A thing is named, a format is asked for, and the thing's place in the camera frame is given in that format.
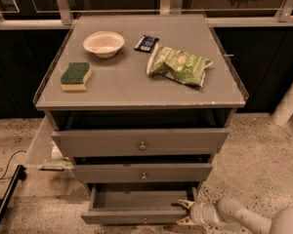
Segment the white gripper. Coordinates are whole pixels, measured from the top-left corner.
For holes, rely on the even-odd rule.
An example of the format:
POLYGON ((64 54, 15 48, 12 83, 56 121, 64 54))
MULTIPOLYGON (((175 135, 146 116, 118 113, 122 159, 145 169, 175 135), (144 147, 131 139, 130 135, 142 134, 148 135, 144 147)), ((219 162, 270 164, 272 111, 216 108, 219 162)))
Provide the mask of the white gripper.
POLYGON ((211 203, 193 202, 189 200, 179 200, 178 204, 190 209, 190 217, 186 216, 179 219, 177 223, 179 225, 209 225, 217 224, 220 222, 220 216, 216 210, 216 207, 211 203))

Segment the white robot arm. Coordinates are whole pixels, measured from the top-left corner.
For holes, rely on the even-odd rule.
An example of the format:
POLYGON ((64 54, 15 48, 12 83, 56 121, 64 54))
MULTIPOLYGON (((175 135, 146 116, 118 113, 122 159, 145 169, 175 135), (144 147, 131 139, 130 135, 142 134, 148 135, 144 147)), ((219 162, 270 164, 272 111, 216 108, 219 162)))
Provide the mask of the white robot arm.
POLYGON ((215 225, 231 231, 245 227, 252 234, 293 234, 293 207, 285 208, 269 219, 230 197, 223 197, 215 204, 189 200, 179 200, 178 204, 189 210, 186 217, 177 221, 180 225, 215 225))

